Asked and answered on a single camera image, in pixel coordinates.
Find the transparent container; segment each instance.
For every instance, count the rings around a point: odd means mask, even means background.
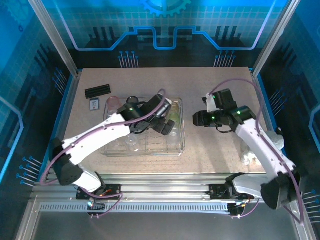
[[[148,102],[151,98],[138,96],[138,99],[140,102]],[[124,105],[127,97],[120,97],[119,100]],[[129,135],[136,137],[137,146],[128,144],[128,136],[124,136],[102,147],[100,153],[109,157],[180,156],[186,147],[183,103],[180,98],[176,97],[171,97],[170,100],[173,103],[166,119],[175,122],[171,135],[164,136],[149,129],[141,134]]]

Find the beige tabletop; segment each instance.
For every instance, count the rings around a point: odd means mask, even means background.
[[[74,104],[64,138],[79,135],[103,120],[104,104],[111,96],[150,96],[161,88],[170,97],[183,102],[185,150],[181,156],[110,157],[99,151],[92,153],[83,166],[101,174],[111,173],[237,173],[264,172],[260,165],[245,166],[240,161],[240,138],[235,133],[222,134],[215,128],[193,125],[194,113],[205,110],[202,97],[217,84],[227,79],[242,78],[251,81],[246,67],[192,67],[192,68],[103,68],[84,69],[79,81]],[[99,110],[90,111],[85,89],[110,84],[112,93],[99,97]],[[246,105],[258,112],[259,101],[255,89],[244,82],[226,83],[237,105]],[[262,127],[266,130],[264,120]]]

